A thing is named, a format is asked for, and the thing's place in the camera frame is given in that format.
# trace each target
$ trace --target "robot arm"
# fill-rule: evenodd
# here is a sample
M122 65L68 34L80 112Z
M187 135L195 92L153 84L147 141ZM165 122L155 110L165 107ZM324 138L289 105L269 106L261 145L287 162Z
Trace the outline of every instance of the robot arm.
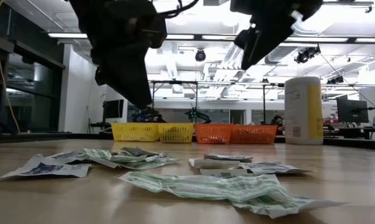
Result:
M151 103L145 66L148 48L160 48L167 37L165 19L192 8L199 0L168 12L157 13L149 0L65 0L71 3L79 27L92 45L95 79L107 84L143 110ZM255 65L287 37L298 11L303 20L312 16L323 0L231 0L230 9L251 15L255 24L243 30L235 44L244 49L242 68Z
M200 118L204 120L204 124L209 124L211 123L211 119L208 115L200 112L197 110L197 108L192 108L188 112L185 113L186 115L189 116L189 119L193 122L193 118Z
M145 109L151 103L145 55L167 36L165 18L147 0L69 0L92 45L99 85Z

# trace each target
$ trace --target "black monitor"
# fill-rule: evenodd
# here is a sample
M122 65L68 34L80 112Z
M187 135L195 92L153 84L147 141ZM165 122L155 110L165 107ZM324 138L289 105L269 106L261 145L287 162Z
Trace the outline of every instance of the black monitor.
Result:
M122 118L124 100L106 101L103 103L103 119Z
M368 103L358 100L337 99L339 122L368 123Z

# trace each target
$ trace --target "bottle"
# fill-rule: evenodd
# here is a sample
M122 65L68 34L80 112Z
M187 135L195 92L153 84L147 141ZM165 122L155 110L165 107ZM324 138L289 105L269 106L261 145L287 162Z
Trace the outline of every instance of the bottle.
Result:
M287 144L323 144L318 77L297 77L285 83L285 138Z

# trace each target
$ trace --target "glass wall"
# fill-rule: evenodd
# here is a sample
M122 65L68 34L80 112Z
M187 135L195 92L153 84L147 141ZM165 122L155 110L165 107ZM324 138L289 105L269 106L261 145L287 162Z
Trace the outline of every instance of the glass wall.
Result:
M163 119L169 123L190 123L189 116L185 113L188 109L168 109L168 108L156 108L160 114L163 115ZM200 112L208 115L212 123L216 124L228 124L229 123L229 110L199 110ZM128 122L132 122L132 114L139 113L134 106L128 107ZM198 118L198 123L203 123L204 120Z
M51 130L52 100L23 91L6 89L14 116L22 132L42 132ZM5 101L4 123L16 129L9 103Z
M261 124L261 122L263 121L263 110L252 110L252 123L254 124ZM279 115L281 117L284 118L285 116L285 111L283 110L267 110L265 111L265 118L266 118L266 124L271 124L273 118L276 116L276 115Z
M31 56L9 54L8 58L1 60L7 82L4 91L0 76L0 122L17 131L12 108L21 132L57 131L62 71L37 63Z
M7 81L39 93L56 95L56 88L60 82L60 75L27 57L18 54L9 56Z

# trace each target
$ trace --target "desk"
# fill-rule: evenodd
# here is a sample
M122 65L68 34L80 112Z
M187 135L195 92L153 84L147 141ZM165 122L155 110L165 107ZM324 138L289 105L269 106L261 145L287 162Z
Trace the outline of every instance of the desk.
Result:
M375 133L375 128L340 128L339 129L339 134L344 136L345 138L370 139L371 133Z
M132 187L114 176L126 169L95 164L86 178L0 180L0 223L125 223L125 224L241 224L338 223L375 224L375 151L334 146L198 145L69 139L0 146L0 176L23 166L34 154L44 156L82 147L120 149L143 147L174 153L177 164L146 170L155 174L191 175L188 159L210 152L252 154L254 162L281 161L314 169L302 176L281 176L280 182L296 195L351 202L271 220L224 201L205 201Z
M110 124L110 123L92 123L92 124L90 124L90 127L91 128L100 128L100 129L111 128L112 124Z

